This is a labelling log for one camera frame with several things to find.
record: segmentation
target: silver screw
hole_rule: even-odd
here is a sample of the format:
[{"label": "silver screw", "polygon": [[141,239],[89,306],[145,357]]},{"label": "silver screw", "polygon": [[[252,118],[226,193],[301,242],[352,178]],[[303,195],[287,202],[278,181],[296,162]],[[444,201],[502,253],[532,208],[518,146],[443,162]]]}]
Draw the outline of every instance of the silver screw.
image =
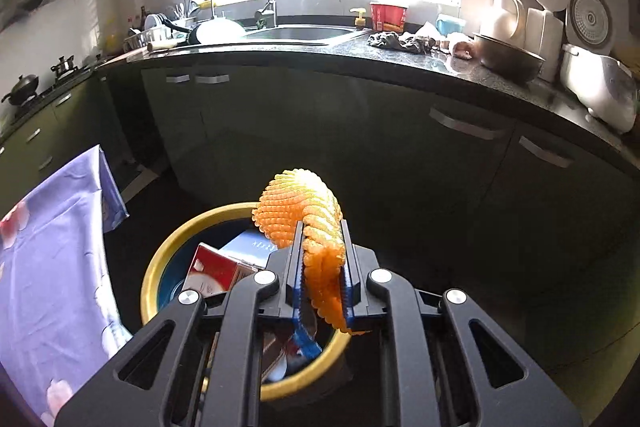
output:
[{"label": "silver screw", "polygon": [[262,270],[254,275],[254,280],[258,284],[271,284],[274,280],[276,280],[276,274],[269,270]]},{"label": "silver screw", "polygon": [[196,290],[185,290],[178,295],[178,301],[182,304],[193,304],[198,300],[198,292]]},{"label": "silver screw", "polygon": [[376,268],[371,272],[371,279],[375,282],[389,282],[391,280],[391,272],[384,268]]},{"label": "silver screw", "polygon": [[462,290],[449,290],[447,300],[453,304],[462,304],[466,301],[466,294]]}]

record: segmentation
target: drawer handle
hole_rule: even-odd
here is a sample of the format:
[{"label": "drawer handle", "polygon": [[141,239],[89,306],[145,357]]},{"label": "drawer handle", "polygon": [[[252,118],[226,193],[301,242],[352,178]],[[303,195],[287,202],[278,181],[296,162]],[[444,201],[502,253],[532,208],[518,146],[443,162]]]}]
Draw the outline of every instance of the drawer handle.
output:
[{"label": "drawer handle", "polygon": [[453,129],[454,131],[468,134],[469,136],[475,136],[476,138],[480,138],[482,140],[495,140],[496,138],[504,135],[503,130],[494,131],[491,129],[485,129],[484,127],[479,127],[477,125],[473,125],[472,123],[455,120],[454,118],[441,113],[434,107],[431,107],[429,116],[444,127],[448,127],[449,129]]},{"label": "drawer handle", "polygon": [[38,171],[42,171],[44,168],[47,168],[47,166],[49,166],[49,164],[53,161],[53,156],[49,156],[46,160],[44,160],[44,162],[42,162],[39,166],[38,166]]},{"label": "drawer handle", "polygon": [[187,82],[188,80],[189,80],[188,74],[181,74],[179,76],[168,76],[166,78],[166,81],[169,84],[181,84],[183,82]]},{"label": "drawer handle", "polygon": [[63,96],[62,98],[60,98],[60,100],[58,100],[56,102],[56,107],[58,107],[59,105],[62,105],[63,103],[65,103],[68,99],[71,98],[71,93],[66,94],[65,96]]},{"label": "drawer handle", "polygon": [[40,128],[38,127],[33,133],[27,138],[27,143],[33,140],[38,134],[40,134]]},{"label": "drawer handle", "polygon": [[536,158],[541,159],[547,163],[551,163],[551,165],[555,165],[556,167],[560,167],[562,169],[566,169],[569,165],[571,165],[574,161],[569,158],[563,158],[562,156],[542,149],[542,147],[534,144],[530,139],[520,136],[520,140],[518,141],[520,145],[522,145],[527,151],[529,151]]},{"label": "drawer handle", "polygon": [[219,76],[196,76],[196,84],[219,84],[220,82],[228,82],[228,74],[220,74]]}]

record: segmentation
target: metal basin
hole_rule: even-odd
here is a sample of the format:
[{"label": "metal basin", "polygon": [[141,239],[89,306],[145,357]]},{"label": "metal basin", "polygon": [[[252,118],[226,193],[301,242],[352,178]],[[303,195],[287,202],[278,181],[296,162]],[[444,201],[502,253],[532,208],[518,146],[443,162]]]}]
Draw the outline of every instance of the metal basin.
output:
[{"label": "metal basin", "polygon": [[370,30],[344,28],[343,26],[316,26],[306,24],[282,25],[277,28],[265,28],[248,32],[240,37],[238,44],[246,42],[263,42],[269,44],[304,44],[306,46],[328,46],[339,44],[361,35]]}]

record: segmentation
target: red bucket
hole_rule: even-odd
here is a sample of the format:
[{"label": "red bucket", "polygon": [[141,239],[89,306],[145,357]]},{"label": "red bucket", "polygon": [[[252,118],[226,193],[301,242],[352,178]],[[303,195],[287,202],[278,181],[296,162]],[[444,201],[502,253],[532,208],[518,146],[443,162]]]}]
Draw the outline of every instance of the red bucket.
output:
[{"label": "red bucket", "polygon": [[407,6],[371,2],[371,20],[375,32],[402,33]]}]

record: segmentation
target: purple cloth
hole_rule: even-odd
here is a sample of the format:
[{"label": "purple cloth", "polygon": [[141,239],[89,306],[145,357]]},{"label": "purple cloth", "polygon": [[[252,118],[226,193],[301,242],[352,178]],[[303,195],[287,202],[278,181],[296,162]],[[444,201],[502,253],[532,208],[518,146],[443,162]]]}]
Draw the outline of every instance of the purple cloth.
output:
[{"label": "purple cloth", "polygon": [[103,232],[125,217],[96,146],[34,188],[0,223],[0,363],[46,425],[130,338],[102,242]]}]

